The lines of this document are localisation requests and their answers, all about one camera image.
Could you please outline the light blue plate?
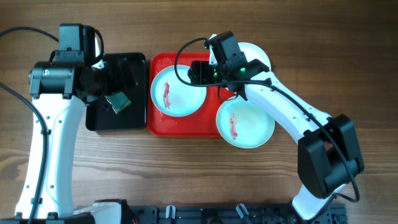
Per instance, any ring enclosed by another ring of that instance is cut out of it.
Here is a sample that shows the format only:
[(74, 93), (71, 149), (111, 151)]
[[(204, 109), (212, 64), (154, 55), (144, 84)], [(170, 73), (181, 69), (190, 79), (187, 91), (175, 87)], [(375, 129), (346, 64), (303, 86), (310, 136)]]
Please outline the light blue plate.
[(239, 96), (221, 104), (216, 114), (216, 127), (231, 145), (252, 149), (270, 140), (275, 120), (265, 110)]
[(163, 114), (173, 117), (188, 116), (204, 103), (207, 90), (182, 83), (176, 76), (174, 66), (161, 70), (153, 79), (150, 97), (155, 107)]

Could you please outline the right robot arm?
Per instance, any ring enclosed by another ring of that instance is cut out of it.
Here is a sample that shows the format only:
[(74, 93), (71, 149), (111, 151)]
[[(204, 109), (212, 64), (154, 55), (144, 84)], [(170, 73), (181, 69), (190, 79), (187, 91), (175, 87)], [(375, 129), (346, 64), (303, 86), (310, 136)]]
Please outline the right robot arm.
[(310, 223), (336, 197), (359, 201), (355, 177), (364, 170), (354, 123), (346, 115), (332, 117), (284, 86), (260, 47), (238, 42), (231, 31), (201, 37), (207, 61), (194, 61), (188, 73), (194, 87), (225, 87), (259, 106), (297, 143), (302, 186), (291, 201), (295, 221)]

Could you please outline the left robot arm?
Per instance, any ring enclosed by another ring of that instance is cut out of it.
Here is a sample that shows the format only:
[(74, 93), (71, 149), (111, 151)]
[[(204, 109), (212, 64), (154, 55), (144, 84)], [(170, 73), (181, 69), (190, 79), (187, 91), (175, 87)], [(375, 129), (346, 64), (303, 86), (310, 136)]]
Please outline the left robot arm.
[(99, 67), (100, 32), (83, 24), (62, 24), (54, 61), (37, 62), (29, 73), (34, 109), (25, 187), (15, 217), (37, 222), (73, 216), (72, 166), (76, 134), (85, 106), (135, 85), (131, 72)]

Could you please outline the green yellow sponge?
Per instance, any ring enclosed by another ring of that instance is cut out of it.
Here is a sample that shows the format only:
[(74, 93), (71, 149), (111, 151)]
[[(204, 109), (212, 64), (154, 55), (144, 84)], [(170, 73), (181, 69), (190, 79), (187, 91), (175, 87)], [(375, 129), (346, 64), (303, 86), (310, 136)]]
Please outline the green yellow sponge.
[(130, 99), (124, 92), (119, 92), (114, 95), (105, 96), (108, 103), (112, 106), (113, 111), (118, 114), (122, 110), (131, 105)]

